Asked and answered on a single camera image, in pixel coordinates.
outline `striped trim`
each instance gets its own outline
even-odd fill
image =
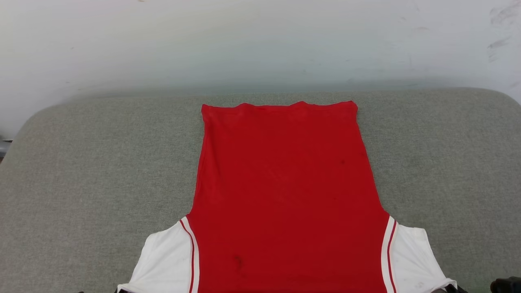
[[[192,278],[190,281],[189,293],[197,293],[199,289],[199,246],[197,246],[197,240],[195,239],[194,232],[190,228],[188,218],[184,217],[179,222],[183,229],[190,235],[190,241],[192,242]]]
[[[391,261],[391,244],[394,237],[394,231],[396,230],[396,221],[389,216],[389,221],[387,222],[386,232],[383,235],[382,242],[382,252],[381,252],[381,260],[382,260],[382,278],[383,283],[386,286],[387,293],[396,293],[396,286],[394,284],[393,274],[392,274],[392,261]]]

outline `clothing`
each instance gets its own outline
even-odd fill
[[[431,292],[425,231],[382,208],[353,102],[203,105],[192,211],[147,239],[145,292]]]

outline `red stripe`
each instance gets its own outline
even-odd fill
[[[394,225],[392,226],[391,238],[389,238],[389,244],[387,245],[387,263],[389,264],[389,277],[391,277],[391,284],[394,293],[396,293],[396,287],[394,286],[394,281],[392,279],[392,270],[391,270],[391,242],[392,236],[394,235],[394,230],[396,229],[396,221],[394,221]]]
[[[190,235],[190,241],[192,242],[192,280],[190,281],[190,290],[189,293],[192,293],[192,288],[194,287],[194,239],[192,238],[192,234],[190,234],[187,230],[187,228],[184,226],[183,220],[180,220],[181,226],[183,226],[183,229]]]

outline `gray padded surface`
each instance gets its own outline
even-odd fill
[[[187,214],[201,104],[354,100],[384,208],[471,293],[521,276],[521,106],[478,89],[110,98],[34,115],[0,164],[0,292],[113,292]]]

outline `white wall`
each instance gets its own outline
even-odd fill
[[[89,96],[322,84],[521,101],[520,11],[521,0],[2,0],[0,135]]]

